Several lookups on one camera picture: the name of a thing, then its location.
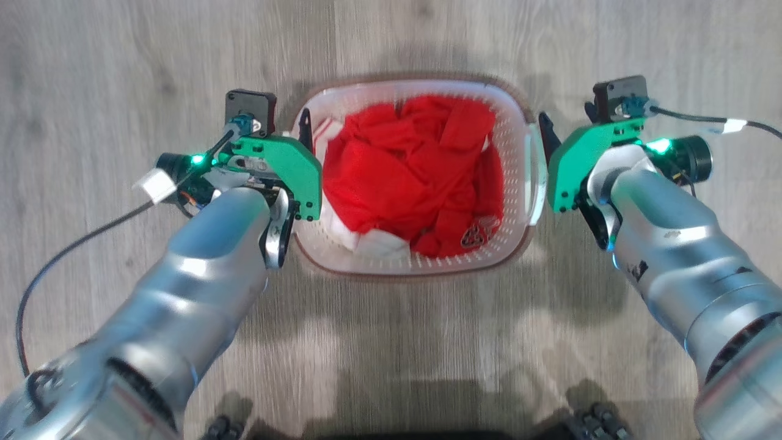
white plastic basket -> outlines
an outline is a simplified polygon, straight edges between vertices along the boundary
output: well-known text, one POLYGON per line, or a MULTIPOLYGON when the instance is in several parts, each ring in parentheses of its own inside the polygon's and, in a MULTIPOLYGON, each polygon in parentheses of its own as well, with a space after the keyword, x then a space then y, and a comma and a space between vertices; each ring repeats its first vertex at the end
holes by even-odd
MULTIPOLYGON (((478 99, 496 114, 493 142, 504 174, 504 218, 497 233, 483 246, 450 258, 427 258, 413 253, 398 259, 368 258, 340 246, 320 222, 297 222, 296 240, 303 253, 329 272, 350 275, 420 276, 488 269, 508 260, 522 246, 527 229, 537 223, 546 192, 546 164, 540 132, 525 119, 519 102, 488 82, 450 79, 377 81, 327 88, 312 96, 313 130, 328 118, 344 120, 376 103, 400 103, 420 95, 478 99)), ((292 135, 298 137, 298 127, 292 135)), ((325 151, 316 151, 323 163, 325 151)))

clothing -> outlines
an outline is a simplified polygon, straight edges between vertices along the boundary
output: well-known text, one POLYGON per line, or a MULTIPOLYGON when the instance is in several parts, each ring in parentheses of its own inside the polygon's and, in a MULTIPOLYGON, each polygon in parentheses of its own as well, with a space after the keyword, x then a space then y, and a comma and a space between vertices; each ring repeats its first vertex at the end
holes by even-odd
POLYGON ((328 142, 325 196, 349 231, 379 229, 428 257, 471 251, 502 221, 493 126, 488 106, 471 99, 420 96, 399 111, 368 107, 328 142))

white tape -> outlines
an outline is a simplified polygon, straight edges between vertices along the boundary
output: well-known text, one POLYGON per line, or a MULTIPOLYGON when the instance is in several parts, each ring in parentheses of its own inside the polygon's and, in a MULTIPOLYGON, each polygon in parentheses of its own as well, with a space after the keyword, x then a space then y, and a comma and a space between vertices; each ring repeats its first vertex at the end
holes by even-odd
POLYGON ((141 188, 149 196, 154 204, 168 198, 177 191, 177 184, 160 168, 153 168, 144 177, 133 185, 133 188, 141 188))
POLYGON ((723 128, 723 134, 739 132, 747 124, 743 119, 728 119, 723 128))

wooden floor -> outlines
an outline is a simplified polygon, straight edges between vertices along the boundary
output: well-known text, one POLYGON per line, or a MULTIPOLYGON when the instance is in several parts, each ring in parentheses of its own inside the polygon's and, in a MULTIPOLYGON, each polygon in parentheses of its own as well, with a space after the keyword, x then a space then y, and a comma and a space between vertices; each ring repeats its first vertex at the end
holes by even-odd
MULTIPOLYGON (((282 122, 335 78, 483 73, 566 133, 586 120, 595 82, 644 74, 668 108, 781 126, 779 23, 774 0, 0 2, 0 393, 21 381, 12 328, 25 284, 142 200, 131 184, 160 153, 211 145, 230 88, 276 92, 282 122)), ((647 127, 650 137, 701 129, 661 117, 647 127)), ((712 147, 700 198, 782 282, 782 144, 749 130, 712 147)), ((95 330, 183 222, 158 207, 54 268, 28 309, 31 363, 95 330)), ((521 437, 569 403, 607 399, 639 438, 691 440, 697 392, 688 357, 583 220, 547 212, 530 249, 485 275, 356 283, 290 260, 193 396, 186 438, 249 401, 249 422, 271 438, 521 437)))

black cable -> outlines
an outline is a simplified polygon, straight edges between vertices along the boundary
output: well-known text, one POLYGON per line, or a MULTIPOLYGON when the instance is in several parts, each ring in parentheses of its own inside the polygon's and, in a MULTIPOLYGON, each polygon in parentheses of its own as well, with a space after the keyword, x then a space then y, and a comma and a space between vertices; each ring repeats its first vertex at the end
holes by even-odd
POLYGON ((176 196, 177 199, 174 202, 175 205, 177 205, 177 208, 179 209, 179 212, 181 212, 186 218, 193 218, 193 214, 191 214, 187 208, 182 204, 182 201, 179 200, 179 196, 176 196))
MULTIPOLYGON (((681 119, 682 121, 710 122, 715 124, 725 124, 726 122, 728 122, 727 117, 697 116, 694 114, 677 113, 675 111, 666 110, 658 106, 650 106, 649 110, 653 113, 664 114, 666 116, 674 117, 676 119, 681 119)), ((765 130, 771 133, 772 135, 775 135, 777 138, 782 139, 782 132, 780 132, 779 130, 777 130, 776 128, 770 125, 763 124, 762 122, 747 121, 747 126, 753 128, 760 128, 761 130, 765 130)))
POLYGON ((87 235, 74 241, 68 246, 65 246, 65 248, 63 248, 60 252, 58 252, 57 255, 55 255, 49 261, 46 262, 44 267, 42 267, 41 270, 39 270, 38 273, 35 275, 35 277, 33 277, 33 280, 30 281, 30 284, 27 285, 27 289, 24 290, 24 294, 22 294, 22 299, 19 302, 19 308, 16 310, 16 354, 19 356, 19 363, 22 366, 22 374, 25 377, 28 374, 30 374, 30 368, 27 365, 27 356, 25 355, 25 351, 24 351, 22 328, 23 328, 23 321, 24 321, 24 309, 27 307, 27 301, 30 299, 30 295, 33 293, 33 289, 35 289, 38 283, 41 282, 41 279, 44 277, 44 275, 46 275, 46 272, 48 272, 55 264, 57 264, 58 261, 60 261, 69 252, 81 246, 82 244, 87 243, 89 240, 104 233, 105 231, 112 229, 114 226, 125 223, 126 221, 141 214, 142 212, 150 209, 153 206, 155 206, 155 204, 150 200, 149 202, 146 202, 140 207, 135 208, 133 211, 130 211, 127 214, 123 215, 122 217, 116 218, 111 222, 106 223, 105 225, 91 231, 87 235))
MULTIPOLYGON (((214 154, 220 150, 220 148, 223 147, 226 143, 228 143, 228 140, 234 135, 234 132, 232 130, 228 130, 223 134, 223 137, 220 138, 219 141, 217 141, 212 148, 208 149, 206 151, 205 156, 211 160, 214 154)), ((190 171, 185 177, 183 177, 178 183, 177 188, 180 188, 183 184, 185 184, 194 174, 196 173, 196 170, 190 171)), ((27 308, 27 302, 30 300, 30 296, 33 293, 33 290, 38 285, 38 283, 41 282, 41 279, 46 275, 46 273, 55 265, 58 261, 63 259, 66 255, 68 255, 72 250, 76 249, 77 247, 81 246, 84 243, 87 243, 89 240, 99 236, 100 234, 108 231, 109 229, 112 229, 115 226, 119 226, 122 223, 125 223, 126 221, 130 220, 131 218, 140 215, 142 212, 150 209, 151 207, 155 206, 154 202, 151 200, 149 202, 144 203, 140 207, 135 208, 133 211, 128 212, 127 214, 123 215, 122 217, 116 218, 112 220, 111 222, 106 223, 105 225, 91 231, 87 235, 82 236, 78 240, 74 241, 73 243, 69 244, 68 246, 65 246, 60 252, 57 253, 54 257, 52 257, 49 261, 46 262, 46 264, 41 268, 41 270, 38 271, 38 273, 33 277, 33 280, 30 281, 30 284, 27 285, 27 289, 24 290, 24 293, 22 294, 22 298, 19 301, 19 308, 16 310, 16 323, 15 323, 15 334, 16 334, 16 354, 19 356, 19 364, 22 369, 22 374, 27 377, 30 375, 30 366, 27 364, 27 353, 24 350, 24 339, 23 339, 23 325, 24 325, 24 310, 27 308)), ((185 210, 185 207, 179 205, 179 208, 185 213, 185 216, 192 217, 192 214, 187 212, 185 210)))
POLYGON ((675 173, 682 176, 682 179, 690 186, 690 194, 692 194, 692 197, 697 199, 698 196, 695 195, 695 184, 692 182, 692 179, 690 179, 690 176, 688 176, 687 173, 684 172, 684 170, 681 169, 679 165, 677 165, 673 160, 668 159, 668 164, 675 173))
POLYGON ((44 416, 46 407, 41 400, 41 396, 38 395, 38 379, 42 377, 51 377, 55 374, 56 371, 54 370, 38 370, 34 371, 30 376, 28 376, 27 380, 25 381, 24 386, 27 390, 27 397, 30 399, 30 402, 33 404, 33 408, 35 408, 35 411, 38 413, 39 417, 44 416))

